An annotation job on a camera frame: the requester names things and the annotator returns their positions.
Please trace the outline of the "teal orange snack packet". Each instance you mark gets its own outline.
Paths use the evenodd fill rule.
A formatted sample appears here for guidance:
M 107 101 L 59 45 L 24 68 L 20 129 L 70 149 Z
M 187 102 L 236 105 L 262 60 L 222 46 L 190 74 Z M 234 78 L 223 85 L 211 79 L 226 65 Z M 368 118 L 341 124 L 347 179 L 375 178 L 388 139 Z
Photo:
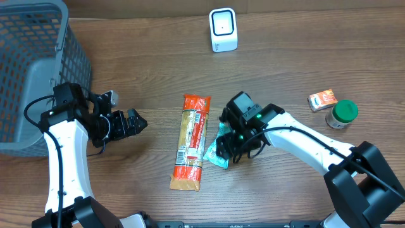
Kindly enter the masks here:
M 218 156 L 216 154 L 216 152 L 217 152 L 216 140 L 220 136 L 224 136 L 225 134 L 227 134 L 229 132 L 230 132 L 230 128 L 225 123 L 220 122 L 216 138 L 211 143 L 211 145 L 208 147 L 207 152 L 203 156 L 204 160 L 208 160 L 212 164 L 217 165 L 217 166 L 219 166 L 221 168 L 224 168 L 224 169 L 228 168 L 229 160 L 226 160 L 226 159 L 224 159 L 224 158 L 222 158 L 222 157 L 220 157 L 220 156 Z

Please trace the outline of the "long red orange spaghetti pack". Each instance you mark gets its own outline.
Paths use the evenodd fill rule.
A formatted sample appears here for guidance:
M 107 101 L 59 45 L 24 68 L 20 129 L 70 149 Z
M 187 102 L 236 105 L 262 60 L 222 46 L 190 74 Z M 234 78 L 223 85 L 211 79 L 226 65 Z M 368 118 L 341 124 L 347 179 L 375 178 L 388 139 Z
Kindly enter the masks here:
M 200 190 L 210 102 L 211 97 L 196 94 L 184 95 L 180 135 L 170 189 Z

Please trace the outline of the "small orange snack box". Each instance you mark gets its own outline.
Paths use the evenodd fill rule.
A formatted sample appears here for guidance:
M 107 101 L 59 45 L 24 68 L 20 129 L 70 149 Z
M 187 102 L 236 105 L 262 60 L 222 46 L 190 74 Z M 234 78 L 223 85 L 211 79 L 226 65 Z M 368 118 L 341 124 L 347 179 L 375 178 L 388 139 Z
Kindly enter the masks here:
M 311 94 L 308 98 L 308 103 L 312 111 L 320 111 L 329 108 L 338 103 L 333 90 L 327 89 L 325 91 Z

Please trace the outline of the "green lid white jar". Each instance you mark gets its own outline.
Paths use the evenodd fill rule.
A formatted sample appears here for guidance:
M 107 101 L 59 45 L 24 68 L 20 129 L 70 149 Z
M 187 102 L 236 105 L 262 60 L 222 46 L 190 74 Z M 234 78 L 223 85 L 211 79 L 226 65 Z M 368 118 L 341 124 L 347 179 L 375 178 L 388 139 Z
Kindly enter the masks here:
M 356 103 L 351 100 L 341 100 L 326 114 L 325 120 L 330 127 L 343 129 L 357 118 L 358 113 Z

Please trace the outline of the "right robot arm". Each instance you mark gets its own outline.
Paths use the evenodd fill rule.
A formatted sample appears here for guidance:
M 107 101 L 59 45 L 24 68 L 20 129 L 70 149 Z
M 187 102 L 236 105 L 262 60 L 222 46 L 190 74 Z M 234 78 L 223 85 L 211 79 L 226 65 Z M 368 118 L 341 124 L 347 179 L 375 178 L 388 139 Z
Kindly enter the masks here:
M 373 144 L 336 141 L 298 122 L 283 108 L 261 107 L 241 91 L 224 107 L 220 122 L 230 132 L 216 140 L 216 154 L 238 163 L 269 145 L 319 172 L 335 208 L 319 227 L 380 227 L 404 203 L 404 188 Z

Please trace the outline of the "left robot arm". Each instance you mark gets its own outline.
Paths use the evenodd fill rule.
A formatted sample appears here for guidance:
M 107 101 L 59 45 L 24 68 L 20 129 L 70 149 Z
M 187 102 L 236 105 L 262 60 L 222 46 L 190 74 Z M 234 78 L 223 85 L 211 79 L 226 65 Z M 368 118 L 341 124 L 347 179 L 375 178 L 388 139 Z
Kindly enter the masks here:
M 113 111 L 118 96 L 84 94 L 79 84 L 65 82 L 53 89 L 55 106 L 34 122 L 49 153 L 49 194 L 45 215 L 32 227 L 156 227 L 146 212 L 118 218 L 94 197 L 89 180 L 87 143 L 107 143 L 141 133 L 147 121 L 134 109 Z

